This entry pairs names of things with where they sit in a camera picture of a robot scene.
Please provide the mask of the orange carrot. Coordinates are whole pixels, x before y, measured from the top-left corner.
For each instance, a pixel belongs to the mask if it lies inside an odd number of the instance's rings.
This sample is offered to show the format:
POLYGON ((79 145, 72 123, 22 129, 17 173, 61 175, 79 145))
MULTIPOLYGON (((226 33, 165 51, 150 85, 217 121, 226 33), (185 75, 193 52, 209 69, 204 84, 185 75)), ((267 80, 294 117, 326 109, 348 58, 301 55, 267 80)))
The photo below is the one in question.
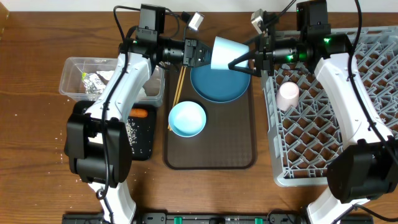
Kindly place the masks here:
POLYGON ((146 118, 148 116, 148 111, 142 108, 133 108, 129 116, 134 118, 146 118))

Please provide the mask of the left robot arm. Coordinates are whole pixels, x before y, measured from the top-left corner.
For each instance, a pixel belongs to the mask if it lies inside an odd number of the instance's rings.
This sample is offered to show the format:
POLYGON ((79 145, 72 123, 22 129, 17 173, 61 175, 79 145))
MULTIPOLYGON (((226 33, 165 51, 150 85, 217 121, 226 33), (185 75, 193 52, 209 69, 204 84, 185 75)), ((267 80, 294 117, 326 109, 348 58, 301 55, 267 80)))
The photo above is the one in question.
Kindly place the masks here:
POLYGON ((95 102, 79 101, 67 121, 64 152, 69 168, 89 184, 104 210, 102 217, 74 218, 75 223, 133 223, 136 203, 127 176, 132 150, 126 122, 139 90, 162 62, 201 67, 211 62, 211 49, 196 39, 164 37, 165 17, 181 17, 162 6, 142 4, 139 24, 122 32, 116 68, 95 102))

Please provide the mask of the dark blue round plate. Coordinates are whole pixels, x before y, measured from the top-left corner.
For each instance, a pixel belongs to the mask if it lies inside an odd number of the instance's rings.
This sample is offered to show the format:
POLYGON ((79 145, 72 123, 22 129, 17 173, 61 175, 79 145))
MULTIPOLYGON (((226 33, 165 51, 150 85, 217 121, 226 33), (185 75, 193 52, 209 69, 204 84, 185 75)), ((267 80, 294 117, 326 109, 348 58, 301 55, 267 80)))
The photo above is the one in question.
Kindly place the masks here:
POLYGON ((244 95, 251 77, 233 70, 213 70, 205 65, 191 69, 190 81, 202 98, 214 103, 229 103, 244 95))

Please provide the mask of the pile of white rice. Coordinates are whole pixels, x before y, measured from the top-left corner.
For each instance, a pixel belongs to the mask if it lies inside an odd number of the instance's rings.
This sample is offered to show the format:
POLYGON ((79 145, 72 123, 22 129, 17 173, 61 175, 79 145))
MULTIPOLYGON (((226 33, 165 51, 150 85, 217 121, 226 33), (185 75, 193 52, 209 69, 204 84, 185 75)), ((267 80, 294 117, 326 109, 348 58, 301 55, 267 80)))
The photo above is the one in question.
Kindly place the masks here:
POLYGON ((137 128, 134 120, 129 118, 126 123, 127 137, 132 153, 135 154, 135 146, 137 143, 137 128))

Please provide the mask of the pink plastic cup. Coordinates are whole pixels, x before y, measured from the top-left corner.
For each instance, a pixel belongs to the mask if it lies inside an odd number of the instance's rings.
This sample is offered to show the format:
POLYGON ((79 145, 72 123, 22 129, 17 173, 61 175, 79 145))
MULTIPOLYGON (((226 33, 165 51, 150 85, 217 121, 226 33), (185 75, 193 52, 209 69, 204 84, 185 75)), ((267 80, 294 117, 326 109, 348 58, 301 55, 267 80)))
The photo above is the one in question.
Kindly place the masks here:
POLYGON ((293 82, 281 84, 276 94, 276 105, 278 109, 287 111, 296 108, 299 104, 299 87, 293 82))

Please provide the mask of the light blue bowl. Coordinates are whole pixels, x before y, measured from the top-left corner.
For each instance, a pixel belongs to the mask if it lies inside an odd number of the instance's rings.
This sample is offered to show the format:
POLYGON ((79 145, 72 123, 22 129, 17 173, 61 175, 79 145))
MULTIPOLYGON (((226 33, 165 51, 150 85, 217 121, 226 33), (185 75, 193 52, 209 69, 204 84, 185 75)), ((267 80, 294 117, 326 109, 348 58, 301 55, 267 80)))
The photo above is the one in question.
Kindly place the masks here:
POLYGON ((168 122, 173 133, 183 138, 190 138, 205 128, 206 113, 198 103, 183 101, 171 109, 168 122))

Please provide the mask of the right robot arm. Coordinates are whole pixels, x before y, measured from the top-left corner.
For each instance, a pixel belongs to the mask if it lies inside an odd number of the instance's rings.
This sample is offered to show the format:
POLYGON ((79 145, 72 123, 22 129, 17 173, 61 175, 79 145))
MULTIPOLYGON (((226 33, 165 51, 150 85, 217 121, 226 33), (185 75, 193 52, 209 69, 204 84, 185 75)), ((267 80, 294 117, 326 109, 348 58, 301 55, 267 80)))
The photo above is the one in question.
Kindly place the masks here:
POLYGON ((305 208, 302 223, 348 221, 355 209, 397 187, 397 140, 381 121, 363 85, 354 51, 357 41, 334 34, 325 1, 296 4, 297 39, 278 40, 279 15, 263 10, 251 16, 255 48, 228 63, 228 68, 252 76, 273 71, 275 65, 305 62, 321 83, 337 118, 343 152, 327 167, 327 188, 305 208), (254 62, 242 69, 240 63, 254 62))

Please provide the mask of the foil and yellow snack wrapper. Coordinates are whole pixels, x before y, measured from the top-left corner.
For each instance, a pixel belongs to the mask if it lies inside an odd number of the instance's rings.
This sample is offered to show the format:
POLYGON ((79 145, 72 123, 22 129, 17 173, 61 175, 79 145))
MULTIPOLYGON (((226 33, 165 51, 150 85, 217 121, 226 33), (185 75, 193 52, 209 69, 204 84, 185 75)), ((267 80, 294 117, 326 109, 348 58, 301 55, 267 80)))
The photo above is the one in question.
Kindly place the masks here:
POLYGON ((82 73, 81 80, 87 94, 100 95, 106 87, 97 73, 82 73))

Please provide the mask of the light blue plastic cup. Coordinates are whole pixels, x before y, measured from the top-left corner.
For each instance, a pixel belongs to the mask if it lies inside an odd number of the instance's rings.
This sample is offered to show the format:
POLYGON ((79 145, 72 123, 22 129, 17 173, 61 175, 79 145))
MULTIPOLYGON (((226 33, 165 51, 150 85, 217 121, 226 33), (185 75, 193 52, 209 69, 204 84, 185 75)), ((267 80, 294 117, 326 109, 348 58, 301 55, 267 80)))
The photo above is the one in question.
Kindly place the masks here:
POLYGON ((240 56, 249 52, 249 46, 215 37, 211 55, 211 69, 213 70, 229 70, 228 64, 240 56))

